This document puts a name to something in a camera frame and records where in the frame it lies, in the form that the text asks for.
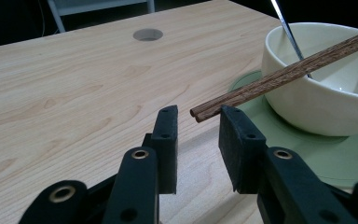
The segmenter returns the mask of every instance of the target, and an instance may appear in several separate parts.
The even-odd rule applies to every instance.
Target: white bowl
[[[327,23],[290,24],[304,57],[358,35],[358,29]],[[298,61],[282,27],[266,37],[263,76]],[[358,134],[358,52],[266,94],[269,104],[298,129],[327,136]]]

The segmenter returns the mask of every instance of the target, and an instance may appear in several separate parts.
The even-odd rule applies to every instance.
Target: wooden table
[[[261,223],[253,195],[232,192],[217,146],[218,117],[189,109],[260,68],[279,21],[211,1],[0,47],[0,223],[17,223],[49,185],[92,187],[179,107],[176,195],[160,197],[162,223]],[[143,42],[132,34],[155,28]]]

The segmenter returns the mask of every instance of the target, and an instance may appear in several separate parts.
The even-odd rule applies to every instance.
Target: black mechanical bracket
[[[176,193],[178,109],[158,112],[141,147],[127,151],[116,175],[87,189],[65,180],[44,189],[20,224],[158,223],[158,195]]]
[[[358,223],[358,183],[352,194],[326,185],[293,150],[267,147],[235,107],[222,106],[219,147],[234,190],[258,194],[265,223]]]

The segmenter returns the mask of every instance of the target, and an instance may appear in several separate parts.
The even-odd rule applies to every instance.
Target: dark floor
[[[155,0],[156,11],[207,0]],[[231,0],[276,17],[270,0]],[[279,0],[289,22],[320,21],[358,28],[358,0]],[[64,16],[66,30],[75,30],[147,13],[146,3]],[[0,45],[58,32],[46,0],[0,0]]]

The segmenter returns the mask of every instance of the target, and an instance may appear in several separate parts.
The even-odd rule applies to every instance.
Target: white chair
[[[149,13],[155,12],[154,0],[48,0],[48,5],[60,33],[63,33],[65,28],[61,16],[144,2],[147,2]]]

